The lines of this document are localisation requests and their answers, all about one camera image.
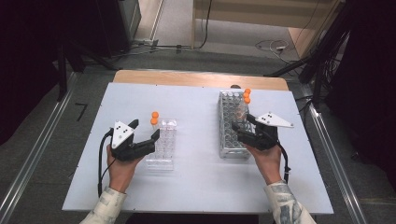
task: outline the orange cap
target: orange cap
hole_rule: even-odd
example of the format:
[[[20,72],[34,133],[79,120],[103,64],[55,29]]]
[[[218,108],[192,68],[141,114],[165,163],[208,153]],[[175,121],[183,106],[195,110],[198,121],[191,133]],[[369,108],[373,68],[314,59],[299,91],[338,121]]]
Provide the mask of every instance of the orange cap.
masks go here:
[[[156,125],[158,123],[158,120],[157,119],[151,119],[149,122],[151,123],[151,125]]]
[[[248,98],[248,97],[246,97],[246,98],[244,98],[244,101],[245,101],[245,104],[250,104],[250,98]]]
[[[154,111],[154,112],[151,113],[151,116],[152,116],[154,119],[157,119],[157,118],[160,116],[160,114],[159,114],[157,111]]]

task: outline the sleeve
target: sleeve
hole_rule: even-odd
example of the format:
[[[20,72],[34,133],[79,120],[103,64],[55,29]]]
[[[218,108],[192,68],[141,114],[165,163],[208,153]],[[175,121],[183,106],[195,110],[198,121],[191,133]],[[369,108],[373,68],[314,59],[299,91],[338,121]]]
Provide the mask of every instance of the sleeve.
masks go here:
[[[305,207],[297,202],[284,180],[264,188],[276,223],[316,223]]]
[[[80,224],[113,224],[120,213],[126,194],[105,188],[95,208]]]

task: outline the test tube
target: test tube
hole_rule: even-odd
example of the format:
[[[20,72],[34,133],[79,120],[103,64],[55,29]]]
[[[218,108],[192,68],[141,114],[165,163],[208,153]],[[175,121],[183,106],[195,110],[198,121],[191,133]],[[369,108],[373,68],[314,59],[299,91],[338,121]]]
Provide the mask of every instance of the test tube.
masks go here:
[[[157,131],[158,129],[158,119],[152,118],[150,120],[151,126],[152,126],[152,130]]]
[[[244,98],[248,98],[250,96],[250,94],[247,92],[244,92],[243,96],[244,96]]]
[[[250,104],[250,98],[249,97],[244,98],[244,102],[246,105]]]
[[[160,114],[157,111],[154,111],[151,113],[151,117],[154,119],[157,119],[160,116]]]

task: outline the clear test tube rack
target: clear test tube rack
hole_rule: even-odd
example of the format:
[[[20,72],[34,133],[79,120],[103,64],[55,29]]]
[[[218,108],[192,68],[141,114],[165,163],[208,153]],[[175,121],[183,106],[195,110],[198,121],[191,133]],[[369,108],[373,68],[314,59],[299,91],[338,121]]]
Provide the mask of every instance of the clear test tube rack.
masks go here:
[[[248,150],[237,140],[231,123],[236,122],[241,128],[252,131],[252,125],[246,120],[248,105],[245,104],[242,91],[221,91],[219,93],[219,156],[228,159],[247,159]]]
[[[159,119],[160,138],[155,143],[155,152],[146,156],[146,167],[152,171],[174,170],[173,152],[175,150],[177,121]]]

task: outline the hand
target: hand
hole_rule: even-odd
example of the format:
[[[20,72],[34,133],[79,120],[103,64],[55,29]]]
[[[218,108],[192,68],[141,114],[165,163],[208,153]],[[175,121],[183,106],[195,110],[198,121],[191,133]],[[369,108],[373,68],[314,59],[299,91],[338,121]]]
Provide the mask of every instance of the hand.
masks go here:
[[[279,146],[271,147],[268,150],[260,151],[255,147],[245,145],[247,150],[253,155],[262,177],[267,185],[273,184],[282,179],[280,177],[280,156],[282,150]]]
[[[114,161],[114,157],[111,155],[110,145],[107,146],[107,165],[110,165]],[[134,169],[136,165],[143,159],[139,158],[134,161],[119,161],[115,160],[113,164],[108,168],[110,174],[109,187],[120,192],[125,193],[128,189],[132,177],[134,176]]]

